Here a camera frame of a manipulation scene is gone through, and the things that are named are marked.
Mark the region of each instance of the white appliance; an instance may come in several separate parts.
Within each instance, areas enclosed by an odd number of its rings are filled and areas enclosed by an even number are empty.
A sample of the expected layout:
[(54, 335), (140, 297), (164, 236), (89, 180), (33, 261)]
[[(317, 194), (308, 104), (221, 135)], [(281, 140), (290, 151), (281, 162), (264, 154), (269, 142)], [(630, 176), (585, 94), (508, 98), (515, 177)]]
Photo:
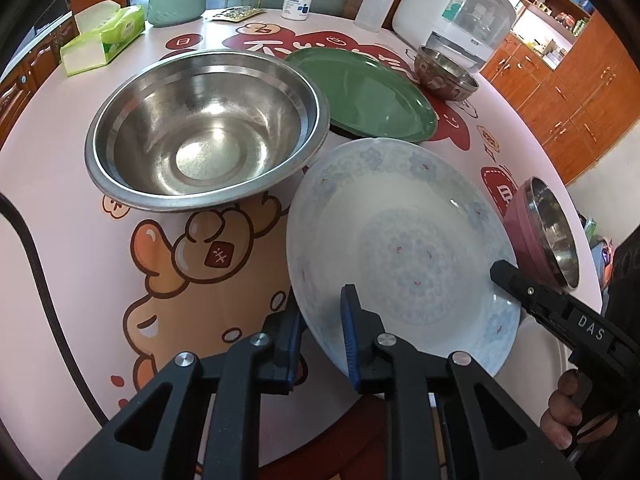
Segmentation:
[(478, 72), (515, 21), (509, 0), (400, 0), (392, 25), (415, 49), (426, 45)]

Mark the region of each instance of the triangular cutout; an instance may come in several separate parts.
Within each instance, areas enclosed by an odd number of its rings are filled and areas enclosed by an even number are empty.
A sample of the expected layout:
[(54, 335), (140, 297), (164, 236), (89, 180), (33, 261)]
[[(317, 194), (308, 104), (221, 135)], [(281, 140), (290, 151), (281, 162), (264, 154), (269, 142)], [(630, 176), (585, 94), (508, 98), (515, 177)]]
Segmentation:
[(160, 421), (173, 386), (163, 383), (115, 432), (115, 439), (141, 451), (149, 451), (156, 439)]
[(482, 384), (476, 384), (474, 391), (494, 449), (500, 451), (526, 441), (525, 431)]

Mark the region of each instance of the bowl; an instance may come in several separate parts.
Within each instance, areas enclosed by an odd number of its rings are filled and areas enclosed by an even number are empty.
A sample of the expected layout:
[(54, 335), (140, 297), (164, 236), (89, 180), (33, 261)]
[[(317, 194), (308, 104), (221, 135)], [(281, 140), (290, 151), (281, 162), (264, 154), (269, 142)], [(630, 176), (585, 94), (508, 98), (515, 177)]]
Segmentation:
[(444, 101), (464, 101), (478, 90), (478, 82), (469, 72), (432, 48), (418, 49), (414, 68), (420, 86)]
[(96, 114), (84, 159), (95, 185), (134, 208), (208, 208), (300, 170), (329, 108), (295, 68), (255, 52), (201, 50), (153, 64)]
[(578, 253), (558, 199), (538, 177), (516, 192), (504, 228), (520, 269), (540, 283), (572, 290), (578, 286)]

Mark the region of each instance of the transparent cover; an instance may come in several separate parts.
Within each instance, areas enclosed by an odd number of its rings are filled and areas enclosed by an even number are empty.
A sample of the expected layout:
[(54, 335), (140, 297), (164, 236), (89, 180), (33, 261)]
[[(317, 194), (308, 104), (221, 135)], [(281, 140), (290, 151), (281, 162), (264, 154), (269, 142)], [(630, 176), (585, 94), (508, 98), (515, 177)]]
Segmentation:
[(515, 20), (509, 0), (464, 0), (451, 22), (495, 50)]

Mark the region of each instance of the finger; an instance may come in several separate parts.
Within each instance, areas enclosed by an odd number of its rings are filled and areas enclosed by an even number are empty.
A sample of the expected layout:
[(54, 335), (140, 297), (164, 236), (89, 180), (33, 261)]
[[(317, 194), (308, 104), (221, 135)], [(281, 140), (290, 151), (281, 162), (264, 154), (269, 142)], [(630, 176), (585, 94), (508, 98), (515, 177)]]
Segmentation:
[(571, 433), (565, 426), (554, 420), (549, 410), (546, 410), (540, 419), (540, 429), (558, 449), (564, 450), (571, 445), (573, 440)]
[(575, 370), (567, 370), (558, 379), (558, 390), (568, 397), (578, 391), (578, 374)]
[(557, 390), (549, 397), (549, 412), (556, 421), (566, 426), (578, 426), (582, 421), (580, 408)]
[(584, 433), (589, 428), (592, 428), (593, 426), (595, 426), (605, 416), (607, 416), (607, 415), (597, 416), (593, 420), (590, 420), (589, 422), (587, 422), (584, 425), (583, 428), (580, 428), (580, 431), (578, 432), (578, 442), (581, 443), (581, 444), (582, 443), (588, 444), (589, 442), (595, 442), (596, 440), (600, 440), (601, 438), (607, 438), (611, 433), (613, 433), (613, 431), (616, 429), (616, 426), (618, 425), (618, 416), (617, 415), (614, 415), (613, 418), (609, 419), (607, 422), (605, 422), (597, 430), (595, 430), (592, 433), (588, 434), (584, 438), (580, 438), (580, 434), (581, 433)]

